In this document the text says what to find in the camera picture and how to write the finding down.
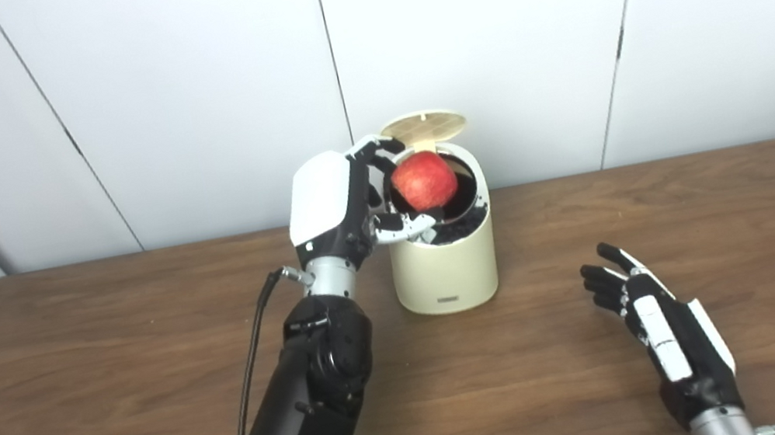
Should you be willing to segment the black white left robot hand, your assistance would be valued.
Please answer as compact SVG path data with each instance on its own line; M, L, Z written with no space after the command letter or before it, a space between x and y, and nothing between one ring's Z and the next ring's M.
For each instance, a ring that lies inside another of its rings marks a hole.
M381 197L370 183L370 170L390 174L394 163L379 152L404 150L402 141L369 134L346 152L314 155L294 173L289 233L301 269L328 257L359 269L377 245L406 241L443 221L439 207L418 215L373 212Z

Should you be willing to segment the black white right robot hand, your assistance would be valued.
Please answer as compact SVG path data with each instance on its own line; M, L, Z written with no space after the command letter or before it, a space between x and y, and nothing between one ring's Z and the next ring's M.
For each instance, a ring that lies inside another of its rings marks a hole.
M699 299L679 300L622 248L600 242L596 249L616 268L582 265L585 289L645 346L659 376L660 400L679 426L689 430L707 411L744 409L734 357Z

